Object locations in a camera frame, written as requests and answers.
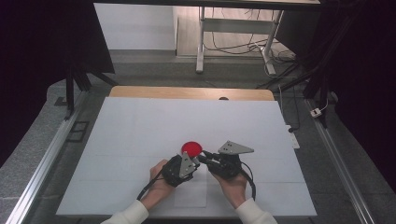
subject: person's left hand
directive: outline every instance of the person's left hand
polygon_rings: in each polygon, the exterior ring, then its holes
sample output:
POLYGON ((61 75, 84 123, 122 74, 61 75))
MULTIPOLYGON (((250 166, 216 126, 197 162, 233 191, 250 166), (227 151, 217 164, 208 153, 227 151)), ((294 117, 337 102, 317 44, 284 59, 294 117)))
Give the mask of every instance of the person's left hand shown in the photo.
MULTIPOLYGON (((149 170, 150 180, 161 171, 167 162, 167 160, 162 160, 149 170)), ((166 181, 163 179, 163 175, 159 175, 158 178, 159 180, 154 182, 151 188, 149 188, 148 193, 140 200, 140 202, 145 205, 147 210, 151 209, 160 201, 167 198, 175 190, 174 187, 166 183, 166 181)))

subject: aluminum profile frame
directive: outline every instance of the aluminum profile frame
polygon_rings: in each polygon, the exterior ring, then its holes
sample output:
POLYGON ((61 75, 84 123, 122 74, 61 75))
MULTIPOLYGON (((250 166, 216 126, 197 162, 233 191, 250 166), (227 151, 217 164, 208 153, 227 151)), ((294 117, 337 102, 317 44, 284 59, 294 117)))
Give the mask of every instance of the aluminum profile frame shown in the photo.
POLYGON ((50 172, 50 168, 52 164, 55 162, 58 157, 59 152, 64 144, 64 141, 69 134, 73 124, 82 110, 81 108, 84 106, 88 93, 83 91, 76 100, 75 111, 73 115, 68 119, 64 120, 61 123, 61 126, 58 129, 58 132, 53 137, 49 147, 44 154, 43 159, 38 164, 35 169, 32 178, 26 186, 26 189, 23 191, 20 199, 12 210, 11 215, 8 217, 6 224, 21 224, 26 218, 33 201, 35 200, 35 196, 41 188, 41 185, 45 181, 47 174, 50 172))
MULTIPOLYGON (((313 110, 314 107, 310 104, 308 100, 305 100, 305 105, 309 111, 313 110)), ((361 195, 361 191, 358 186, 355 184, 355 181, 352 178, 352 175, 347 169, 346 163, 344 162, 337 146, 332 140, 332 136, 329 131, 321 125, 318 119, 313 119, 315 122, 315 126, 318 129, 318 133, 326 146, 327 151, 329 152, 329 156, 332 160, 332 163, 337 171, 340 179, 344 185, 344 188, 349 195, 352 204, 356 210, 356 213, 361 220, 362 224, 375 224, 375 220, 373 215, 371 214, 366 201, 361 195)))

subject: white wall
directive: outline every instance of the white wall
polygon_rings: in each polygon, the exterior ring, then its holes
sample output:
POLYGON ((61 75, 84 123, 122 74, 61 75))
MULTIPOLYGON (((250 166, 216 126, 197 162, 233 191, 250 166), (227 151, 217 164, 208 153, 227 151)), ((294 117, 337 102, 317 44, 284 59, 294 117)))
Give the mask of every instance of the white wall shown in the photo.
POLYGON ((176 49, 173 7, 94 5, 109 49, 176 49))

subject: metal bracket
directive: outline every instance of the metal bracket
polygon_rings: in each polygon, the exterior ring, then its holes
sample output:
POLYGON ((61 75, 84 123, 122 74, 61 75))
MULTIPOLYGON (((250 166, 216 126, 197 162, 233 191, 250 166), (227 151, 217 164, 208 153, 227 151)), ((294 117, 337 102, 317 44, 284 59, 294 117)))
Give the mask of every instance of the metal bracket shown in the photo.
POLYGON ((220 154, 227 155, 238 155, 250 152, 254 152, 254 149, 250 147, 244 147, 231 141, 227 141, 221 148, 219 148, 220 154))
POLYGON ((192 163, 189 154, 187 154, 187 152, 183 152, 183 155, 181 156, 180 172, 178 173, 178 177, 184 178, 194 171, 195 166, 192 163))

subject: black fabric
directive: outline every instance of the black fabric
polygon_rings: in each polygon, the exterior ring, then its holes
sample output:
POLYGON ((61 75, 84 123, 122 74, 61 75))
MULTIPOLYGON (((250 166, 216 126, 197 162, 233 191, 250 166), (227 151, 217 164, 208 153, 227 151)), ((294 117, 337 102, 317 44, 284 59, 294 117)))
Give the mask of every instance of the black fabric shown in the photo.
POLYGON ((396 191, 395 8, 370 0, 332 60, 336 113, 396 191))
POLYGON ((1 160, 3 164, 67 67, 88 64, 114 73, 92 2, 0 3, 1 160))

